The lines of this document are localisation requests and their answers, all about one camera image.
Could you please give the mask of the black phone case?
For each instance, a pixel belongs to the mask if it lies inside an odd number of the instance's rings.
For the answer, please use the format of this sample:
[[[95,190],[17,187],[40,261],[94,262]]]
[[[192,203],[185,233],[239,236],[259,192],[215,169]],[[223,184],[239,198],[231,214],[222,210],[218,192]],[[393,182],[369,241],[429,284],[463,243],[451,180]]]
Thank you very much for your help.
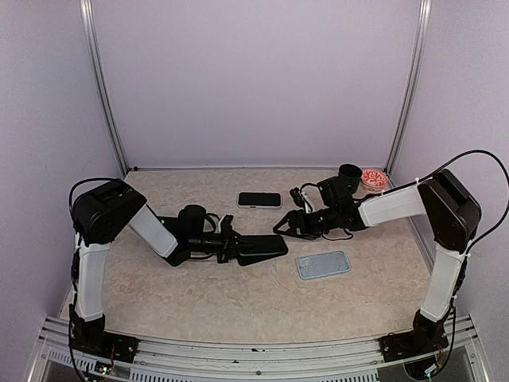
[[[241,236],[236,256],[242,267],[286,255],[288,247],[280,235]]]

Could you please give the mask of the light blue phone case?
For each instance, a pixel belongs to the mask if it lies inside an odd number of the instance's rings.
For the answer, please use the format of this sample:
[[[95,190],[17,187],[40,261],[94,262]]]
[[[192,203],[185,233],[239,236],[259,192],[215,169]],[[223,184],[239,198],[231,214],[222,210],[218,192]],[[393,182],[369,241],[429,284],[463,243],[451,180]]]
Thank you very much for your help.
[[[314,280],[348,273],[352,268],[344,251],[305,255],[296,259],[301,280]]]

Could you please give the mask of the green edged smartphone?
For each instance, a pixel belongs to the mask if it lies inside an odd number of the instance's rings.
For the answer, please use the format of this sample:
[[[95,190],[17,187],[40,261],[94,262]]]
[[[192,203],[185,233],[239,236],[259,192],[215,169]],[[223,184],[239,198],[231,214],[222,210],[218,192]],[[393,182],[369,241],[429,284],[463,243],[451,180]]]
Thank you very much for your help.
[[[286,255],[288,247],[280,235],[252,235],[258,239],[258,256]]]

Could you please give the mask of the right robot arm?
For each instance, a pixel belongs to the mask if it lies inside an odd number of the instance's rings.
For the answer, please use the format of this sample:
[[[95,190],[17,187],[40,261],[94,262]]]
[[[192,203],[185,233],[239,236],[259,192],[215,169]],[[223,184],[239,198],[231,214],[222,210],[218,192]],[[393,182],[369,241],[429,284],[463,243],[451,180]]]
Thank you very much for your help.
[[[358,232],[392,220],[427,217],[436,243],[429,289],[418,311],[427,322],[406,337],[412,352],[425,352],[438,338],[437,328],[430,322],[443,320],[459,288],[458,279],[481,218],[479,203],[448,169],[359,200],[338,177],[325,179],[317,187],[324,209],[306,211],[305,198],[292,189],[299,208],[284,215],[273,228],[275,234],[315,240],[334,229]]]

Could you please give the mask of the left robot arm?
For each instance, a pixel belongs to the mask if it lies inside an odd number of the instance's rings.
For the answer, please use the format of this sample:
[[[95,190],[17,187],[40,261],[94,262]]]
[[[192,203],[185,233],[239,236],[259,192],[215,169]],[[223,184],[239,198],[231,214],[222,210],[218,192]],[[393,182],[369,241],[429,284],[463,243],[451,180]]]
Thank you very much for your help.
[[[103,330],[103,278],[111,244],[125,229],[134,231],[148,247],[173,267],[193,259],[216,257],[226,263],[247,242],[231,228],[224,216],[204,230],[208,214],[199,205],[189,205],[176,218],[157,216],[144,195],[123,180],[95,177],[97,186],[78,197],[68,196],[75,230],[76,251],[71,278],[74,288],[69,310],[71,322],[83,326],[79,338],[93,353],[111,347],[111,335]]]

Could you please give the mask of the dark green mug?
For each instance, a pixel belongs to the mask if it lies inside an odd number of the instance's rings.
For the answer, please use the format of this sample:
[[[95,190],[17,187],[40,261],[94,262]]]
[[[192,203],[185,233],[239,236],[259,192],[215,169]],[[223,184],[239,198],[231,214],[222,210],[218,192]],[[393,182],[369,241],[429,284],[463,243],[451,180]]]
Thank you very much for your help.
[[[355,194],[359,188],[363,170],[356,165],[345,163],[338,169],[338,177],[346,185],[350,194]]]

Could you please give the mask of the red white patterned bowl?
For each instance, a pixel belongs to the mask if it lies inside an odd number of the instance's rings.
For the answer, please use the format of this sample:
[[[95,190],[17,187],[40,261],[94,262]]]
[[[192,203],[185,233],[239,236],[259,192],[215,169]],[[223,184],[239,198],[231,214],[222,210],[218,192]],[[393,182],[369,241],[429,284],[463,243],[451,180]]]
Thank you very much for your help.
[[[389,179],[382,170],[364,169],[361,177],[361,183],[367,191],[382,191],[388,185]]]

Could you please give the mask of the front aluminium rail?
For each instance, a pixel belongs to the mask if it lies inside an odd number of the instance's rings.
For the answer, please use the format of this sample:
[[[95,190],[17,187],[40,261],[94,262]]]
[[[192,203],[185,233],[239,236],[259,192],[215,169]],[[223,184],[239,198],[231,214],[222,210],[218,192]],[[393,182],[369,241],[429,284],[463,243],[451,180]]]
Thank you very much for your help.
[[[29,359],[25,381],[43,381],[52,366],[78,367],[102,381],[377,381],[424,355],[385,361],[379,336],[279,344],[214,343],[138,336],[132,362],[68,351],[68,322],[48,317]]]

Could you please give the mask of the right aluminium frame post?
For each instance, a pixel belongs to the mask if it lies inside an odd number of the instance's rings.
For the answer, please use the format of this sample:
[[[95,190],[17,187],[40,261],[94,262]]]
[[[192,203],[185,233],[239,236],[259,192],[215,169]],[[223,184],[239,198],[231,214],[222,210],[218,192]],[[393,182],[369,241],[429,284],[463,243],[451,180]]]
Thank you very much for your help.
[[[394,138],[390,146],[386,165],[384,167],[385,172],[389,177],[395,170],[398,156],[402,149],[411,108],[413,106],[414,97],[418,88],[418,81],[422,66],[422,58],[425,52],[425,43],[429,28],[431,9],[431,0],[421,0],[419,2],[418,22],[410,60],[409,74],[406,80],[405,91],[403,93],[402,106],[398,114],[398,121],[394,133]]]

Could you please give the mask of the aluminium frame post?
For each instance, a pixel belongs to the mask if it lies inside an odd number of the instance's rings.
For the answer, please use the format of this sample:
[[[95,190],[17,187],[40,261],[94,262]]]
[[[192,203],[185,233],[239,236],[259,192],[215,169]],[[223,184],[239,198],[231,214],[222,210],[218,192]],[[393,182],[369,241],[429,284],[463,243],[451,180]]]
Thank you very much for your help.
[[[99,39],[95,27],[93,3],[90,0],[80,0],[80,13],[84,27],[84,34],[87,41],[87,48],[91,60],[91,67],[95,79],[100,106],[106,123],[108,137],[111,141],[115,160],[120,174],[125,177],[130,170],[119,130],[115,121],[111,99],[107,90],[106,77],[103,71]]]
[[[402,149],[411,108],[413,106],[414,97],[418,88],[418,81],[422,66],[422,58],[425,52],[425,43],[429,28],[431,9],[431,0],[421,0],[419,2],[418,22],[410,60],[409,74],[406,80],[405,91],[403,93],[402,106],[398,114],[398,121],[394,133],[394,138],[390,146],[386,165],[384,167],[385,172],[389,177],[395,170],[398,156]]]

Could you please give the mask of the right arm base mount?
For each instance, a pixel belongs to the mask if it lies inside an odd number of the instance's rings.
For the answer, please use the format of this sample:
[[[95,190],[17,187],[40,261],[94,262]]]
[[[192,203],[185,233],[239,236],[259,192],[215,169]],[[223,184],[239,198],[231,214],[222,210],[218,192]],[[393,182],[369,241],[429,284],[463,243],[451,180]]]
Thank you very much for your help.
[[[385,362],[400,361],[449,346],[444,321],[432,322],[419,314],[414,318],[412,330],[389,333],[378,342]]]

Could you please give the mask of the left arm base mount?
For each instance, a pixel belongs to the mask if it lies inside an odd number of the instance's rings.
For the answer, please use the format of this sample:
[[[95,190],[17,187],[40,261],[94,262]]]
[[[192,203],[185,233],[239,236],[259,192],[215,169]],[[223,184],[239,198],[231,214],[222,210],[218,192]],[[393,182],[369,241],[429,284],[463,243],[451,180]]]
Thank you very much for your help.
[[[102,357],[110,361],[132,364],[138,349],[136,337],[103,331],[101,333],[87,329],[71,328],[70,345],[73,350]]]

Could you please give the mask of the left aluminium frame post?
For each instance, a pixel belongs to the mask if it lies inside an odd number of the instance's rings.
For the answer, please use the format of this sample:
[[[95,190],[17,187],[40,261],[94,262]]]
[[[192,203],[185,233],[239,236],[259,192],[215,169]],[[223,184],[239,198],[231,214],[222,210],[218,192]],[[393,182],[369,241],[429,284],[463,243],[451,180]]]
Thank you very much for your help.
[[[106,123],[108,137],[111,141],[115,160],[120,174],[125,177],[130,170],[119,130],[115,121],[111,99],[107,90],[106,77],[103,71],[99,39],[95,27],[93,3],[90,0],[80,0],[80,13],[84,27],[84,34],[87,41],[87,48],[91,60],[91,67],[95,79],[100,106]]]

